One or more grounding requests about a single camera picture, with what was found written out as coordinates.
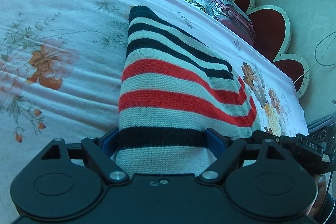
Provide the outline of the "person right hand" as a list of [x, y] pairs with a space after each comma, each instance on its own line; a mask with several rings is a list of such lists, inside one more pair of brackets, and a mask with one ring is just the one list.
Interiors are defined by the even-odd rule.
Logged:
[[314, 175], [314, 182], [317, 187], [317, 197], [315, 199], [315, 202], [311, 207], [308, 209], [306, 215], [313, 218], [321, 209], [323, 205], [323, 200], [327, 193], [327, 179], [324, 174], [322, 175]]

